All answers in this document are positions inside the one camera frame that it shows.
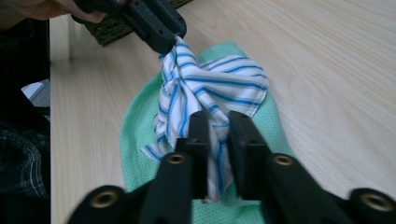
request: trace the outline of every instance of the wood grain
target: wood grain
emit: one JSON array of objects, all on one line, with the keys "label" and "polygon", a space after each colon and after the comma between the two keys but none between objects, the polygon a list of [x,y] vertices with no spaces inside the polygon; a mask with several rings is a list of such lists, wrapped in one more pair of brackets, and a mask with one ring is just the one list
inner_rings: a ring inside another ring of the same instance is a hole
[{"label": "wood grain", "polygon": [[[291,148],[326,190],[396,198],[394,1],[195,0],[179,12],[197,54],[233,41],[270,79]],[[100,47],[51,21],[52,222],[84,195],[123,186],[119,133],[136,93],[160,69],[134,34]]]}]

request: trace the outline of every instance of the teal towel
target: teal towel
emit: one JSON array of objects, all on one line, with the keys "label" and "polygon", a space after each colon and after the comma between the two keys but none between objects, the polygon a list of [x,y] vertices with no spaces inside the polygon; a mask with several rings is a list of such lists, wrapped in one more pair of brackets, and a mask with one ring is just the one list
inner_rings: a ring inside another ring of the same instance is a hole
[{"label": "teal towel", "polygon": [[[205,50],[198,63],[218,60],[229,55],[246,56],[234,43],[226,42]],[[120,131],[121,167],[125,188],[132,191],[154,178],[158,162],[148,159],[140,148],[156,142],[153,118],[158,112],[159,91],[163,80],[157,74],[129,105]],[[267,92],[253,122],[272,152],[293,156],[283,132],[274,98]],[[258,202],[245,202],[236,197],[234,184],[228,187],[219,203],[192,203],[192,223],[263,223]]]}]

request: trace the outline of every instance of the white cloth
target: white cloth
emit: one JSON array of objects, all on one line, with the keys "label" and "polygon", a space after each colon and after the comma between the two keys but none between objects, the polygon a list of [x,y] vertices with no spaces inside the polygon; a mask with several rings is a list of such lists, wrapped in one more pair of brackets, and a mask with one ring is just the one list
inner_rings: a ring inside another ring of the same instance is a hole
[{"label": "white cloth", "polygon": [[228,158],[227,135],[230,110],[254,115],[267,91],[263,69],[247,57],[231,55],[200,63],[189,46],[177,43],[165,56],[159,112],[154,119],[157,144],[142,147],[149,158],[160,161],[174,151],[178,138],[188,137],[190,115],[207,110],[211,151],[208,158],[208,203],[216,202],[233,181]]}]

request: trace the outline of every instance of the person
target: person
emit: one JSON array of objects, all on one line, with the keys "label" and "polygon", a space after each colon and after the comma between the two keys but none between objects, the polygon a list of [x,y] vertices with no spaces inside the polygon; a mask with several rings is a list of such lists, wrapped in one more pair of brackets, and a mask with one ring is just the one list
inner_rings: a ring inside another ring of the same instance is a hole
[{"label": "person", "polygon": [[21,87],[50,78],[49,19],[64,14],[106,15],[73,0],[0,0],[0,223],[50,223],[50,122]]}]

